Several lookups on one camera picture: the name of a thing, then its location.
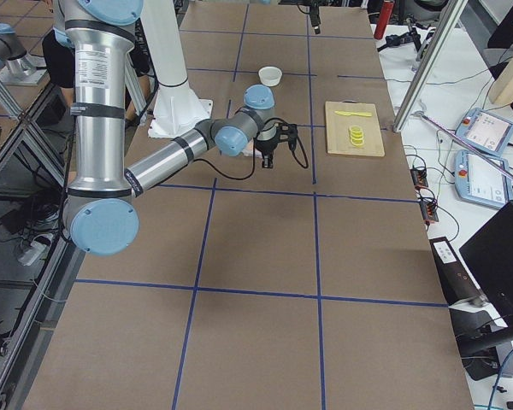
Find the yellow knife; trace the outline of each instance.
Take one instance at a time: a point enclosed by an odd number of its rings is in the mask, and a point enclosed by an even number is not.
[[[357,115],[359,117],[372,117],[372,113],[365,113],[365,112],[355,112],[355,111],[334,111],[335,114],[338,115],[345,115],[346,117],[349,117],[350,115]]]

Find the white bowl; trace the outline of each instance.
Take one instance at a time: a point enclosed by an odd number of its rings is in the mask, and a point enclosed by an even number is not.
[[[281,75],[283,73],[277,67],[263,67],[258,70],[258,77],[260,77],[260,82],[268,87],[273,87],[274,85],[278,85],[281,80]]]

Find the wooden cutting board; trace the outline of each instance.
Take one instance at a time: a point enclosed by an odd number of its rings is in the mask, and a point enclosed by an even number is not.
[[[368,112],[372,116],[344,116],[335,114],[334,111]],[[374,104],[327,101],[325,102],[325,121],[329,154],[362,156],[386,154]],[[364,145],[362,147],[356,147],[350,142],[350,126],[360,126],[363,129]]]

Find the white pillar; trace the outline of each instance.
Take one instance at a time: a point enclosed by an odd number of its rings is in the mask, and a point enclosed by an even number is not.
[[[149,135],[175,138],[210,117],[212,102],[199,100],[188,84],[172,0],[144,0],[141,15],[160,89]]]

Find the gray robotic arm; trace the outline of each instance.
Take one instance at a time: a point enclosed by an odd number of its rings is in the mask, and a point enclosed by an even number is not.
[[[79,248],[96,255],[120,252],[135,238],[139,218],[132,198],[208,149],[217,145],[224,154],[237,155],[255,139],[265,145],[264,158],[271,167],[271,155],[280,142],[272,92],[253,85],[245,92],[245,105],[232,118],[201,120],[124,170],[124,67],[141,9],[142,0],[55,3],[56,18],[64,16],[64,33],[74,45],[76,59],[72,114],[78,129],[77,176],[68,186],[64,224]]]
[[[0,68],[8,67],[16,79],[24,79],[42,68],[44,60],[31,56],[15,34],[15,30],[0,23]]]

